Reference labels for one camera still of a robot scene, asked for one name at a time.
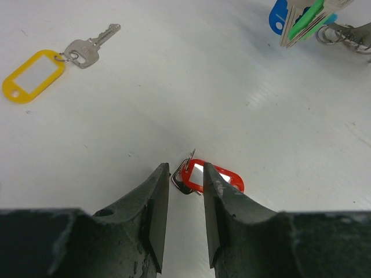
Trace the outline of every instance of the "yellow key tag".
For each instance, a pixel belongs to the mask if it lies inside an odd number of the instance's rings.
[[[41,50],[28,59],[2,84],[5,97],[15,103],[28,103],[54,82],[64,71],[61,55],[52,50]]]

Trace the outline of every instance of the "key head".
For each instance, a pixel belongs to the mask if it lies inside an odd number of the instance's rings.
[[[85,60],[83,63],[79,62],[78,60],[72,61],[79,68],[90,67],[99,59],[97,48],[91,42],[83,41],[81,39],[71,42],[64,51],[64,55],[67,58],[74,58],[74,53],[78,54],[78,56]]]

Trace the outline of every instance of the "white surface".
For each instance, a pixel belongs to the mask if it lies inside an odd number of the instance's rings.
[[[371,65],[315,39],[279,47],[273,4],[0,1],[1,79],[41,49],[122,26],[95,65],[68,65],[33,102],[0,97],[0,207],[94,213],[196,148],[273,210],[370,210]],[[367,23],[370,5],[339,22]],[[161,277],[213,275],[203,200],[170,186]]]
[[[41,56],[25,72],[19,75],[14,82],[26,93],[32,93],[43,81],[50,77],[58,66],[46,56]]]

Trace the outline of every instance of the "scratch mark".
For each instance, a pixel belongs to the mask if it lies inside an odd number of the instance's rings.
[[[22,29],[21,29],[21,31],[22,31],[22,33],[23,33],[25,36],[28,36],[28,35],[26,34],[26,32],[24,32]]]
[[[351,134],[354,135],[355,138],[358,139],[359,142],[362,142],[364,143],[365,145],[367,145],[369,148],[371,148],[371,143],[366,141],[365,139],[363,139],[361,136],[355,134],[354,130],[348,125],[348,124],[345,124],[345,126],[347,127],[347,129],[350,131]]]

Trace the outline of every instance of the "red plastic frame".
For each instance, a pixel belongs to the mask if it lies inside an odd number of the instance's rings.
[[[190,164],[188,165],[188,171],[186,171],[186,167],[185,167],[186,165],[184,165],[181,168],[181,170],[180,170],[181,179],[184,182],[184,184],[186,186],[188,186],[189,188],[203,193],[203,186],[200,186],[200,185],[195,184],[194,182],[190,181],[192,171],[193,171],[193,168],[195,167],[195,164],[201,165],[203,167],[204,164],[205,164],[205,161],[200,160],[200,159],[192,159],[190,161]],[[220,174],[227,175],[227,176],[231,177],[231,180],[229,181],[229,183],[231,185],[236,186],[238,188],[238,190],[240,190],[241,192],[243,192],[245,190],[245,185],[243,184],[243,180],[238,174],[235,174],[235,173],[233,173],[231,171],[228,171],[227,169],[221,168],[219,166],[214,165],[214,167]]]

